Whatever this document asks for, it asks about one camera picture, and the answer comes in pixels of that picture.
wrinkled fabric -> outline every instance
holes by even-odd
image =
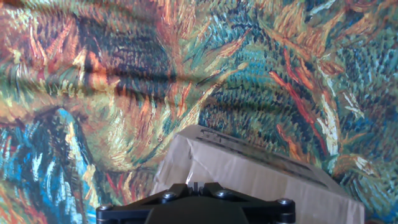
[[[200,124],[398,204],[395,0],[0,1],[0,222],[94,223]]]

painted fabric backdrop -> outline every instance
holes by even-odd
[[[0,223],[148,196],[190,124],[321,167],[395,223],[397,5],[1,0]]]

